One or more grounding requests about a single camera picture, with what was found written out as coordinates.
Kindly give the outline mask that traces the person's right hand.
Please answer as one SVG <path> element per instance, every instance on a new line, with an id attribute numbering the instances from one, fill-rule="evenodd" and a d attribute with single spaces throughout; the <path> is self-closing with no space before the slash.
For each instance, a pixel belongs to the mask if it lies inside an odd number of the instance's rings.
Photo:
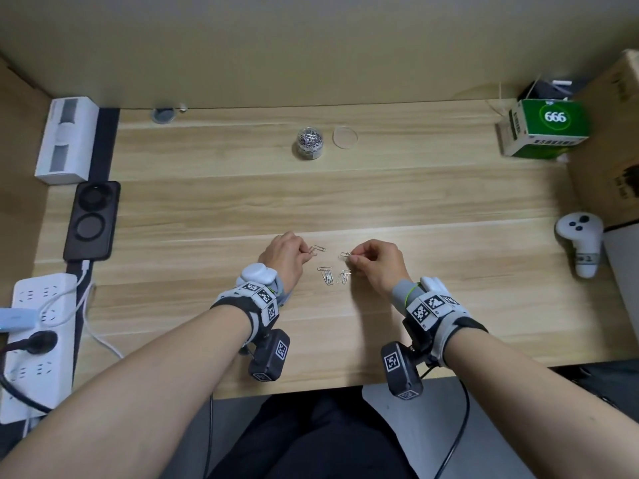
<path id="1" fill-rule="evenodd" d="M 401 281 L 411 281 L 403 253 L 393 242 L 376 241 L 376 263 L 374 272 L 365 275 L 372 288 L 391 300 L 392 290 Z"/>

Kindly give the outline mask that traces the person's left forearm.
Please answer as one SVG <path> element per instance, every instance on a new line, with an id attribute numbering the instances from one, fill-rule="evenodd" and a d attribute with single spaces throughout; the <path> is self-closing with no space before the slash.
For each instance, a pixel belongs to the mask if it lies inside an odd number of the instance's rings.
<path id="1" fill-rule="evenodd" d="M 157 479 L 251 335 L 218 306 L 156 338 L 61 403 L 0 462 L 0 479 Z"/>

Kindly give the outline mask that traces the person's right forearm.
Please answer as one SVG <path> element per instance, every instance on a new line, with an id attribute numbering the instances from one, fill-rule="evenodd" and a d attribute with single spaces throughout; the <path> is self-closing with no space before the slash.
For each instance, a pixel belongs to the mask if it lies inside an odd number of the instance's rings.
<path id="1" fill-rule="evenodd" d="M 444 359 L 540 479 L 639 479 L 639 423 L 494 336 L 471 328 Z"/>

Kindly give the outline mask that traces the cluster of silver paper clips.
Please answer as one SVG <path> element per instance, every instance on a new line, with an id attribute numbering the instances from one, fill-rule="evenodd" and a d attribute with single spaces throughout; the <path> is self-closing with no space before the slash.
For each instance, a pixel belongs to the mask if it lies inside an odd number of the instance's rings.
<path id="1" fill-rule="evenodd" d="M 339 276 L 336 278 L 333 275 L 332 267 L 330 266 L 318 266 L 317 270 L 322 273 L 323 280 L 326 285 L 333 285 L 335 282 L 340 282 L 343 285 L 346 285 L 352 272 L 349 269 L 342 270 Z"/>

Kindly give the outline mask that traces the clear jar of paper clips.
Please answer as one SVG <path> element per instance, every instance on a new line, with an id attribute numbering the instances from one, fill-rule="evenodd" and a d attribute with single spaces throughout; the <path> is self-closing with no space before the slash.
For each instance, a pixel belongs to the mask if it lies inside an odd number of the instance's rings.
<path id="1" fill-rule="evenodd" d="M 303 160 L 317 160 L 323 152 L 324 137 L 319 129 L 306 127 L 301 129 L 295 140 L 295 153 Z"/>

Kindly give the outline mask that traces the clear round lid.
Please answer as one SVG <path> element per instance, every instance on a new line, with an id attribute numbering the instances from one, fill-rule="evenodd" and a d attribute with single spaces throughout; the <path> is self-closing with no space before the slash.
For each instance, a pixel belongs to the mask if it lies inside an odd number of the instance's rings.
<path id="1" fill-rule="evenodd" d="M 350 127 L 338 126 L 333 130 L 332 140 L 334 145 L 340 149 L 352 149 L 358 142 L 358 134 Z"/>

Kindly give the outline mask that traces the person's black trousers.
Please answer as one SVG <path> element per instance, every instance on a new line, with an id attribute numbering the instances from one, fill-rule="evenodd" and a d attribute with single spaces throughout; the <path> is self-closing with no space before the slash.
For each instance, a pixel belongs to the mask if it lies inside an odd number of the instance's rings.
<path id="1" fill-rule="evenodd" d="M 272 395 L 207 479 L 419 479 L 362 389 Z"/>

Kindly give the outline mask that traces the black phone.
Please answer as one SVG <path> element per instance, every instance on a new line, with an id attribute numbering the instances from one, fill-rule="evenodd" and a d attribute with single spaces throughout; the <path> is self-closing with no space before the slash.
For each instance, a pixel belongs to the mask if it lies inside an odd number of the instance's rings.
<path id="1" fill-rule="evenodd" d="M 68 224 L 63 260 L 107 260 L 116 230 L 121 184 L 117 181 L 85 182 L 76 187 Z"/>

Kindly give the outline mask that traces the white handheld controller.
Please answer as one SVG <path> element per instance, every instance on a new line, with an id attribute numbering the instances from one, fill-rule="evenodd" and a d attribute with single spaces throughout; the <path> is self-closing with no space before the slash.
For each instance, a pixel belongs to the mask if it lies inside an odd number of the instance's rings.
<path id="1" fill-rule="evenodd" d="M 602 219 L 585 211 L 570 213 L 557 220 L 555 232 L 571 241 L 575 250 L 574 266 L 577 276 L 583 279 L 594 278 L 603 247 Z"/>

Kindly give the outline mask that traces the green and white carton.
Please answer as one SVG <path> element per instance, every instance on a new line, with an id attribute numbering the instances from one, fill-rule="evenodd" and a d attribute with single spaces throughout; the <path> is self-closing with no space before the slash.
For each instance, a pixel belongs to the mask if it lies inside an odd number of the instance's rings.
<path id="1" fill-rule="evenodd" d="M 590 136 L 584 107 L 575 101 L 522 99 L 497 124 L 502 156 L 553 160 Z"/>

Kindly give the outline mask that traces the white rectangular box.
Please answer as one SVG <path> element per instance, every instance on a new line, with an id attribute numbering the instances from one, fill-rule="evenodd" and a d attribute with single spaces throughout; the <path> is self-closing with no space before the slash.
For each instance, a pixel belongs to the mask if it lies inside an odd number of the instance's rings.
<path id="1" fill-rule="evenodd" d="M 86 96 L 53 99 L 35 176 L 47 185 L 89 179 L 99 107 Z"/>

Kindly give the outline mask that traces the brown cardboard box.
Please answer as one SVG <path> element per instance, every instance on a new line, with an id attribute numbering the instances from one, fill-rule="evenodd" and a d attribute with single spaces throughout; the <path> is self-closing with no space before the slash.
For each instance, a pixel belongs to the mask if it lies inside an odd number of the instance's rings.
<path id="1" fill-rule="evenodd" d="M 590 120 L 567 164 L 581 205 L 607 229 L 639 223 L 639 50 L 624 51 L 575 100 Z"/>

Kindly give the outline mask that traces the black power plug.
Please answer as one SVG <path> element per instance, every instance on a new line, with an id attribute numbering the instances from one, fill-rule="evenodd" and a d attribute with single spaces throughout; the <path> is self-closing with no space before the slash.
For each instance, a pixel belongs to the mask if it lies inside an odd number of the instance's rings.
<path id="1" fill-rule="evenodd" d="M 6 344 L 0 349 L 0 356 L 12 351 L 25 351 L 32 355 L 47 354 L 58 344 L 58 334 L 55 331 L 37 331 L 28 338 Z"/>

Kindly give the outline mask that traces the white power strip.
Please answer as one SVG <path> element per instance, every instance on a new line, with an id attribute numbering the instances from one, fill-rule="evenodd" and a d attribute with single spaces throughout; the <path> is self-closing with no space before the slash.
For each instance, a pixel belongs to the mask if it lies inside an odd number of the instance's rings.
<path id="1" fill-rule="evenodd" d="M 9 334 L 9 343 L 28 338 L 36 331 L 55 331 L 58 343 L 46 354 L 11 351 L 4 360 L 4 376 L 33 401 L 54 409 L 71 393 L 74 375 L 77 277 L 55 273 L 18 281 L 13 288 L 12 308 L 39 310 L 34 330 Z"/>

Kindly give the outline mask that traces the light blue white adapter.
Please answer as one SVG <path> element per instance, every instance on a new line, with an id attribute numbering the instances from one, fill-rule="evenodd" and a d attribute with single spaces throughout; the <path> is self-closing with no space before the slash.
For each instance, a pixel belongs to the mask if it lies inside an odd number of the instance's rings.
<path id="1" fill-rule="evenodd" d="M 0 308 L 0 333 L 33 330 L 38 321 L 36 308 Z"/>

